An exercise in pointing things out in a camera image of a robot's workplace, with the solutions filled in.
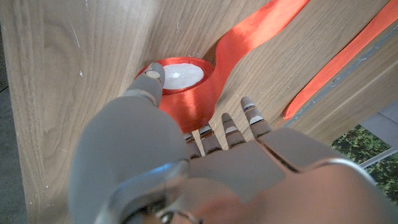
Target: ribbon roll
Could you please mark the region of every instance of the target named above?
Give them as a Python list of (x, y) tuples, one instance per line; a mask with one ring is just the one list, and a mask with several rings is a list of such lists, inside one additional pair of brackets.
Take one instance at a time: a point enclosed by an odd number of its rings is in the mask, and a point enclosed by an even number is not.
[(203, 127), (214, 114), (218, 98), (234, 66), (251, 50), (277, 35), (309, 0), (271, 0), (234, 26), (220, 39), (216, 66), (199, 58), (177, 57), (161, 65), (192, 63), (204, 71), (197, 84), (179, 90), (164, 90), (159, 108), (169, 114), (183, 133)]

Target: green foliage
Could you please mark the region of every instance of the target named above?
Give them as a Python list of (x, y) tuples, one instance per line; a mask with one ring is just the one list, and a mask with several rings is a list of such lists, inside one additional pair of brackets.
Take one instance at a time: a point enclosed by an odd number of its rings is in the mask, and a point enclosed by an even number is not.
[(391, 147), (361, 125), (338, 138), (331, 146), (358, 164)]
[(398, 205), (398, 154), (366, 168), (384, 194)]
[[(352, 161), (360, 164), (382, 152), (390, 145), (358, 125), (331, 144)], [(398, 204), (398, 154), (366, 168), (386, 196)]]

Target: red satin ribbon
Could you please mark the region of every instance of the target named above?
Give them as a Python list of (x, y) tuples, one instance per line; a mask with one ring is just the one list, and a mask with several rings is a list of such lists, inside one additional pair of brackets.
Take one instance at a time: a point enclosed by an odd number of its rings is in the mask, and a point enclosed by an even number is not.
[(296, 95), (285, 110), (290, 119), (324, 84), (334, 77), (373, 38), (398, 19), (398, 0), (391, 0), (340, 53), (328, 62)]
[(194, 86), (165, 90), (160, 109), (171, 115), (183, 133), (203, 127), (213, 116), (218, 98), (234, 66), (251, 50), (277, 35), (309, 0), (271, 0), (229, 30), (216, 48), (213, 73), (208, 62), (198, 58), (167, 58), (162, 65), (192, 63), (203, 69), (205, 78)]

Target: white spool center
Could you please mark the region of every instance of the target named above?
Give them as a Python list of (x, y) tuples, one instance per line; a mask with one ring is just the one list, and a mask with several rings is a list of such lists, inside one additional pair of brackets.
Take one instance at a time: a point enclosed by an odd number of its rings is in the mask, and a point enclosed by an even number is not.
[(165, 71), (163, 89), (166, 90), (178, 90), (193, 86), (204, 76), (200, 67), (190, 63), (166, 65), (163, 68)]

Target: wooden board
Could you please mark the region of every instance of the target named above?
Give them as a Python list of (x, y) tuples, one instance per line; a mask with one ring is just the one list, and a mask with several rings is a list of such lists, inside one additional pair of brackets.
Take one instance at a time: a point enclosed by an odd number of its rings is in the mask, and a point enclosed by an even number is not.
[[(370, 48), (375, 48), (381, 38), (397, 30), (398, 21), (391, 24), (366, 46), (336, 77), (340, 77), (358, 59), (362, 60)], [(331, 143), (362, 123), (366, 118), (398, 99), (398, 35), (383, 42), (366, 63), (362, 63), (340, 84), (291, 125), (324, 143)]]
[[(4, 0), (0, 19), (29, 221), (69, 222), (69, 166), (81, 130), (144, 65), (165, 57), (204, 57), (266, 2)], [(211, 120), (222, 145), (223, 112), (248, 138), (239, 108), (247, 95), (275, 123), (386, 2), (312, 0), (277, 37), (245, 56)]]

